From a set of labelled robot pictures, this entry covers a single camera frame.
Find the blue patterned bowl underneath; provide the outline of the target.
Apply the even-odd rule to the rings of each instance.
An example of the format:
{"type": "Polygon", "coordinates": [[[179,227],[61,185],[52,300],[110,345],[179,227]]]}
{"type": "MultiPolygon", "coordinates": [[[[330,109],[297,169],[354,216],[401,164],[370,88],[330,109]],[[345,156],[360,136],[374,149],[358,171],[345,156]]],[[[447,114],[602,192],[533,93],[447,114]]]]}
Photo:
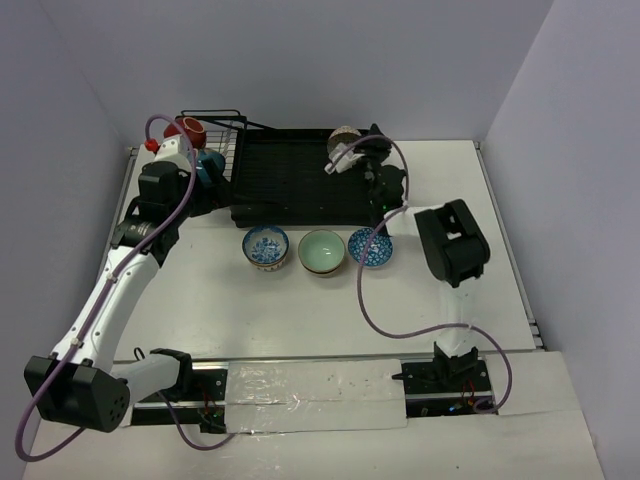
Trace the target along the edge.
{"type": "MultiPolygon", "coordinates": [[[[372,228],[360,228],[356,230],[348,239],[347,250],[351,258],[357,263],[363,256],[364,247],[367,245],[369,237],[373,232],[372,228]]],[[[393,244],[391,238],[378,233],[369,248],[367,249],[366,258],[364,260],[365,268],[378,268],[387,264],[393,255],[393,244]]]]}

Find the brown patterned white bowl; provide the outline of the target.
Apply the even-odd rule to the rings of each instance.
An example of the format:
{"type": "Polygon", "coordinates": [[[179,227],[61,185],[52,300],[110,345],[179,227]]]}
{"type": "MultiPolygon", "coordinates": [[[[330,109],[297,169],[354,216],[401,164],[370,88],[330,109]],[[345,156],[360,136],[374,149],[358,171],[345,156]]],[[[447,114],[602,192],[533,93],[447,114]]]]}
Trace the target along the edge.
{"type": "Polygon", "coordinates": [[[332,155],[332,152],[340,145],[349,145],[362,136],[361,132],[351,126],[341,126],[331,132],[327,141],[327,153],[332,155]]]}

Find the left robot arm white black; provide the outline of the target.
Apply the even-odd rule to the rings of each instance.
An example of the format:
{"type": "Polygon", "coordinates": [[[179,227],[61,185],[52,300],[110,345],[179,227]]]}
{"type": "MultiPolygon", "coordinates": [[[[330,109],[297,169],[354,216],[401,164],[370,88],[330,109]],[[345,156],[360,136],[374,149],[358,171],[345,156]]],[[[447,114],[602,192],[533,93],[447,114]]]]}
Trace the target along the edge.
{"type": "Polygon", "coordinates": [[[25,367],[32,408],[42,419],[111,432],[130,405],[156,393],[179,401],[193,391],[196,376],[185,352],[156,348],[121,371],[112,367],[130,316],[177,243],[180,226],[217,209],[227,184],[202,185],[188,160],[142,167],[139,193],[114,231],[81,313],[48,356],[34,356],[25,367]]]}

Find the red bowl white inside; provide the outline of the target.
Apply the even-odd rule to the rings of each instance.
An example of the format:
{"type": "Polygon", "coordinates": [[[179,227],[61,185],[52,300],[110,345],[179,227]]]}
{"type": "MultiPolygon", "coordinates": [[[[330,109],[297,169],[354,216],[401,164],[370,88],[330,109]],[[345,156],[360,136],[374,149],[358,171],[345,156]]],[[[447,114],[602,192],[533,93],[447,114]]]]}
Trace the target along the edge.
{"type": "MultiPolygon", "coordinates": [[[[206,130],[197,119],[190,116],[181,116],[177,117],[175,122],[186,132],[194,149],[202,149],[206,146],[206,130]]],[[[178,129],[173,124],[169,124],[163,132],[163,137],[169,138],[178,134],[178,129]]]]}

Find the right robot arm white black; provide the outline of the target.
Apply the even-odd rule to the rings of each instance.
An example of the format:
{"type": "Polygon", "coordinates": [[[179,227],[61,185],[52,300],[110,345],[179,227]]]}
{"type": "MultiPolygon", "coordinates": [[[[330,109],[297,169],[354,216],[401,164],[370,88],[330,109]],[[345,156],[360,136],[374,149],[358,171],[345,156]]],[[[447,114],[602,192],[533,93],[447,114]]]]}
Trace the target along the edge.
{"type": "Polygon", "coordinates": [[[480,278],[491,256],[489,244],[467,204],[457,199],[435,207],[410,208],[407,205],[408,165],[395,168],[391,179],[381,173],[382,162],[391,150],[398,150],[399,147],[376,124],[372,124],[368,134],[358,138],[349,148],[361,151],[365,160],[373,165],[372,204],[383,214],[358,257],[357,300],[367,324],[378,334],[395,340],[452,329],[474,331],[496,345],[497,342],[488,333],[462,321],[466,294],[460,286],[465,281],[480,278]],[[431,274],[451,292],[447,301],[447,315],[452,318],[450,322],[404,334],[386,332],[375,325],[364,304],[362,273],[366,261],[374,253],[372,243],[377,236],[417,236],[420,239],[431,274]]]}

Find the celadon green bowl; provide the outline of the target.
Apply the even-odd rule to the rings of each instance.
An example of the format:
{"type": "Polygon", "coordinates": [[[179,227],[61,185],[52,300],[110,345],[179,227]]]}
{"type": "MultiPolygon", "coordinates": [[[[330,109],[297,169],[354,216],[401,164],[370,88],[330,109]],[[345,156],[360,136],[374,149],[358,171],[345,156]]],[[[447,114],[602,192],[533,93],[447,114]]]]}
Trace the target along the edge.
{"type": "Polygon", "coordinates": [[[303,268],[315,275],[337,272],[346,257],[346,245],[334,231],[318,229],[305,234],[298,244],[298,258],[303,268]]]}

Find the blue floral white bowl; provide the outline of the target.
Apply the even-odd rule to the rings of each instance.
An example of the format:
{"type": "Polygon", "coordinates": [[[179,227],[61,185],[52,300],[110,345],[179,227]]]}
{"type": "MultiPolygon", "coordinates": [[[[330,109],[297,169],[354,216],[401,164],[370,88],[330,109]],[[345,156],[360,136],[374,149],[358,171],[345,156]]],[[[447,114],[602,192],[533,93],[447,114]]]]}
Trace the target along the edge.
{"type": "Polygon", "coordinates": [[[271,272],[281,268],[289,252],[287,234],[274,225],[256,226],[250,229],[242,241],[242,252],[258,270],[271,272]]]}

